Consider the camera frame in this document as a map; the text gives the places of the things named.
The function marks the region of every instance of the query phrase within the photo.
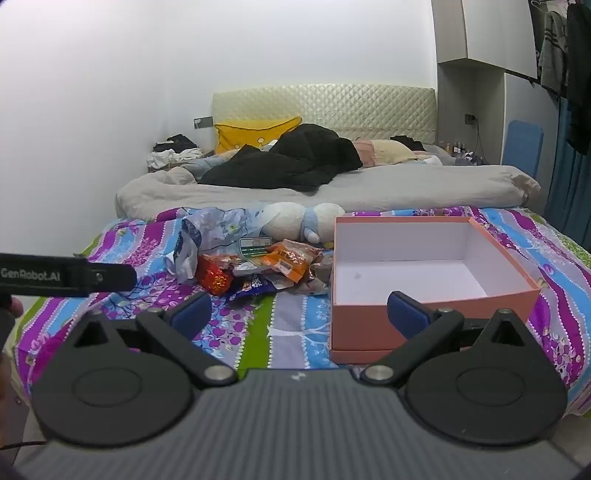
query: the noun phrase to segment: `gray sweater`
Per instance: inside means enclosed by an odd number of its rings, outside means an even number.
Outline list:
[[[566,86],[566,19],[556,12],[548,12],[544,19],[544,42],[538,69],[540,83],[556,94]]]

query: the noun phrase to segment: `black jacket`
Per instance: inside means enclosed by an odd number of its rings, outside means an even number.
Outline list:
[[[302,124],[281,136],[268,152],[245,145],[199,183],[249,189],[312,192],[337,174],[362,167],[351,140],[319,125]]]
[[[566,23],[571,111],[567,139],[577,152],[586,155],[591,144],[591,9],[583,4],[569,5]]]

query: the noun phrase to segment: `person's hand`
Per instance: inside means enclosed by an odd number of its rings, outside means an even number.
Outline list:
[[[13,298],[11,304],[8,306],[8,311],[12,313],[15,318],[19,318],[23,313],[22,303]],[[6,417],[8,411],[8,390],[10,386],[10,359],[2,354],[2,362],[0,363],[0,446],[4,445],[4,430],[6,425]]]

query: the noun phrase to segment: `orange snack wrapper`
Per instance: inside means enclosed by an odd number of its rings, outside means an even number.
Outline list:
[[[320,253],[318,248],[287,239],[273,247],[274,250],[270,254],[262,257],[262,262],[296,283],[302,279],[312,261]]]
[[[195,279],[211,295],[219,297],[230,288],[233,277],[202,255],[197,257]]]

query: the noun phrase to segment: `pile of clothes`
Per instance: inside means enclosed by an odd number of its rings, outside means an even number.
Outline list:
[[[313,192],[339,173],[362,166],[351,140],[320,125],[301,124],[283,134],[269,151],[245,145],[229,161],[205,173],[199,183]]]
[[[171,168],[202,156],[203,152],[195,143],[179,134],[154,145],[154,149],[148,157],[148,169]]]

